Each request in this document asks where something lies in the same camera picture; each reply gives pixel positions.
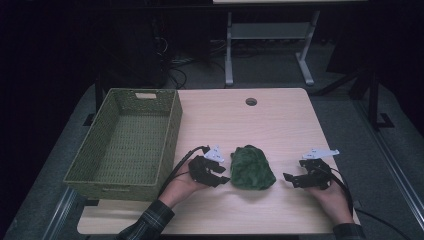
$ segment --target green cloth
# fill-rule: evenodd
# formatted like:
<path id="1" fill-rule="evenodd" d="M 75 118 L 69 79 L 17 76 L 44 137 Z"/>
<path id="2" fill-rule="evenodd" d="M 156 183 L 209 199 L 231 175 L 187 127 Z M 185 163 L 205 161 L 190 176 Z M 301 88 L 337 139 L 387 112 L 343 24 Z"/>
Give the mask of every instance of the green cloth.
<path id="1" fill-rule="evenodd" d="M 275 183 L 276 178 L 261 149 L 252 145 L 238 147 L 231 153 L 231 183 L 240 189 L 264 190 Z"/>

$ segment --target wicker basket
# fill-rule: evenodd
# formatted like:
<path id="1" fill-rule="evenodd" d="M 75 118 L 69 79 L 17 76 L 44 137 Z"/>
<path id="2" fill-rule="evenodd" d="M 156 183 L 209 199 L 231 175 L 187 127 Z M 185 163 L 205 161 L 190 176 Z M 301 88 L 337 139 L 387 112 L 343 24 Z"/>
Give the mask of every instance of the wicker basket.
<path id="1" fill-rule="evenodd" d="M 92 199 L 153 201 L 172 171 L 182 112 L 175 90 L 111 89 L 64 182 Z"/>

